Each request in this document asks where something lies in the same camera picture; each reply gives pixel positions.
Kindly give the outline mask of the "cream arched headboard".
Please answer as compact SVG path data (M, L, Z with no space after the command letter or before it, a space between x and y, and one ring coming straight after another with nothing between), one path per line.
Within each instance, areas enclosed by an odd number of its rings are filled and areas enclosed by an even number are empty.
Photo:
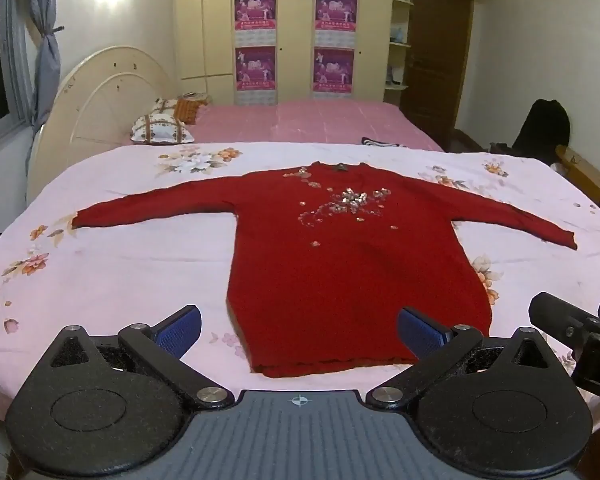
M70 166L128 144L137 118L176 90L175 79L136 47L109 47L83 60L60 85L50 117L35 135L27 202Z

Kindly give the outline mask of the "red embellished sweater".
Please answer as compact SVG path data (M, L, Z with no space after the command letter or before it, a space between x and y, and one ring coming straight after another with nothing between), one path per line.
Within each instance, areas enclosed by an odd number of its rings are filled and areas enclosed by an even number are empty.
M571 232L513 205L365 164L189 181L82 209L72 224L181 214L235 216L228 305L252 369L272 378L413 362L396 328L405 307L486 332L489 297L456 222L576 247Z

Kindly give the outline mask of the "black chair with garment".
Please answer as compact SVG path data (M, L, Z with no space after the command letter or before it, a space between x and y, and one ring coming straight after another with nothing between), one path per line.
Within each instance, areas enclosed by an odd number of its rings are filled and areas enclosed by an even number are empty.
M571 124L567 111L557 100L536 100L512 146L492 143L492 154L533 158L552 166L558 162L558 146L568 146Z

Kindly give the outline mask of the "purple poster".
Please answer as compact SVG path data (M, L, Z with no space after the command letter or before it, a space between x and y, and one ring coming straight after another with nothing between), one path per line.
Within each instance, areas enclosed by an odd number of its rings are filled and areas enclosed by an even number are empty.
M237 105L273 106L277 103L275 62L274 47L235 49Z
M314 46L354 50L358 0L315 0Z
M315 48L312 94L314 99L349 99L352 96L354 51Z
M236 48L276 45L276 0L235 0Z

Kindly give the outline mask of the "grey blue curtain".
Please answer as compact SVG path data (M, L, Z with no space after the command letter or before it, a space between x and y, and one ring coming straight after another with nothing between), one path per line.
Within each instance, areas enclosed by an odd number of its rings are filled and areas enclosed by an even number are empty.
M40 130L59 89L57 0L0 0L0 59L9 113Z

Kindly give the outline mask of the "upper right purple poster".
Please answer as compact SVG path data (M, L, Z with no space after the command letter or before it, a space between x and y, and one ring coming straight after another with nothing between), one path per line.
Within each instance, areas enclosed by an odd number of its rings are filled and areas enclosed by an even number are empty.
M315 0L314 46L354 50L358 0Z

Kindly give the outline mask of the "white patterned pillow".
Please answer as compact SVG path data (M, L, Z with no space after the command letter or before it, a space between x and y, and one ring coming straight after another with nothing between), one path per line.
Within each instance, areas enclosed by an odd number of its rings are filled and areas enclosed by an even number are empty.
M135 144L172 145L195 142L192 125L185 125L174 118L177 99L158 99L150 111L137 118L131 128L130 139Z

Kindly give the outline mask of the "cream wardrobe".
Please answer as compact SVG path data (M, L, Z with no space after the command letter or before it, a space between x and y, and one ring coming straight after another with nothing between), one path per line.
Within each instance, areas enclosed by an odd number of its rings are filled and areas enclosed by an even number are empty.
M215 104L236 104L234 1L174 0L178 82ZM349 99L384 98L393 3L358 0ZM276 0L276 104L314 99L314 18L315 0Z

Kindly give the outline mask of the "orange striped pillow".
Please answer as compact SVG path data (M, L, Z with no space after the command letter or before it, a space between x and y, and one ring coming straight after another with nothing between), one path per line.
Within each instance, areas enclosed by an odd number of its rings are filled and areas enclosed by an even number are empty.
M199 111L208 104L207 99L177 99L173 116L185 125L195 125Z

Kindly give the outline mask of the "upper left purple poster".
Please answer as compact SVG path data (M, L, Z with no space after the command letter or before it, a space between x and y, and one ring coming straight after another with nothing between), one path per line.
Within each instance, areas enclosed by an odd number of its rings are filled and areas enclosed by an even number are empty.
M276 45L276 0L235 0L236 48Z

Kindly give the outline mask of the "wooden furniture at right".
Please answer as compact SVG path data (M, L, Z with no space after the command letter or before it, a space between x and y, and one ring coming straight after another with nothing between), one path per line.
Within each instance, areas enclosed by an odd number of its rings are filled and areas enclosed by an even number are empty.
M567 180L600 206L600 170L568 146L558 145L556 155L566 168Z

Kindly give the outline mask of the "pink bed sheet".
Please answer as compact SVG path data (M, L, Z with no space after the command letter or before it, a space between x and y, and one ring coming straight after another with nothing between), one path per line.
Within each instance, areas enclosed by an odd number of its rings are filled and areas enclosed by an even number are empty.
M361 144L363 136L414 150L441 150L400 110L383 102L306 100L274 106L203 107L189 127L197 143Z

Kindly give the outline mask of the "lower left purple poster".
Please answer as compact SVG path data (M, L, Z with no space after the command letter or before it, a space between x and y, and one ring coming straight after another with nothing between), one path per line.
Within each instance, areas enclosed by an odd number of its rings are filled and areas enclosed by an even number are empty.
M274 47L235 49L237 105L273 106L277 103L275 62Z

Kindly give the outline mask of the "brown wooden door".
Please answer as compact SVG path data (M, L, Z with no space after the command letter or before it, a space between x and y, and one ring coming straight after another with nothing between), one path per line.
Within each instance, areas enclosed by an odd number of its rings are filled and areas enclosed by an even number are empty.
M455 130L474 0L412 0L400 110L442 148Z

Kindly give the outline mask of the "lower right purple poster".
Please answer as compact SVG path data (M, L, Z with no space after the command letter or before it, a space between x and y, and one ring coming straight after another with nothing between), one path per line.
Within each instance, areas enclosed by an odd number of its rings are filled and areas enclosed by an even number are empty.
M352 96L354 51L315 48L312 94L314 99L349 99Z

